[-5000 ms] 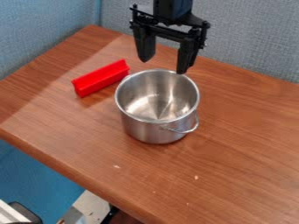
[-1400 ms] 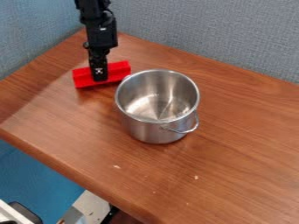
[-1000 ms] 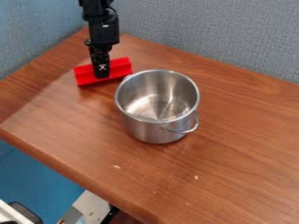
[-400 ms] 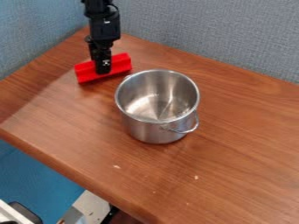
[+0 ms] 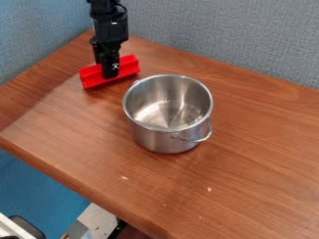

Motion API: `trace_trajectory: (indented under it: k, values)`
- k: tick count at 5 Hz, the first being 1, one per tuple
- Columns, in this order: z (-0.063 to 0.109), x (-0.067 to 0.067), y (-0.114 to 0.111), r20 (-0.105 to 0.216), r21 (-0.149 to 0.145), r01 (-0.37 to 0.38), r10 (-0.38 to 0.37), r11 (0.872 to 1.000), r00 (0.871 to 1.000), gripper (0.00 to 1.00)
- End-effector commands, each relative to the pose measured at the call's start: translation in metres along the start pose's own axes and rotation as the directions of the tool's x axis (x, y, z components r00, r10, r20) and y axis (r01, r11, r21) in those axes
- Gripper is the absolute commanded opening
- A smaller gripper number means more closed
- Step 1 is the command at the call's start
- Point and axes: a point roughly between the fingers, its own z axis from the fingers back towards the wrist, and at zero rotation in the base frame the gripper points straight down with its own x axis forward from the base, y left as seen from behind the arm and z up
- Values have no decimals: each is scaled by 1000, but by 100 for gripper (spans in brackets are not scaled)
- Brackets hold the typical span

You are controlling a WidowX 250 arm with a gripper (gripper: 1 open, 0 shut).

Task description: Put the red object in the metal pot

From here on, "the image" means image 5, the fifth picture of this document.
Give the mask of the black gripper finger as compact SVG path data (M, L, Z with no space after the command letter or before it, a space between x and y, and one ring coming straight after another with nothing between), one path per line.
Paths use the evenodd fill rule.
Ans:
M103 77L112 78L119 75L120 72L120 48L122 45L103 44Z
M103 53L102 46L99 44L94 44L92 50L94 50L95 62L96 62L96 64L100 64L102 63L102 53Z

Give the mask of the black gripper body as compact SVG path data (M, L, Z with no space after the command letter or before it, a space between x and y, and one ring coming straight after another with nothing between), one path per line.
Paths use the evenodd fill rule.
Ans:
M129 40L129 17L120 15L92 15L95 40L100 44L120 44Z

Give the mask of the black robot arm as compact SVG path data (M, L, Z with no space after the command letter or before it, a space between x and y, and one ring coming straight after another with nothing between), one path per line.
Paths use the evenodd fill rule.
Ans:
M103 77L120 73L120 48L129 40L129 13L122 0L86 0L94 20L94 36L90 44L95 61L102 65Z

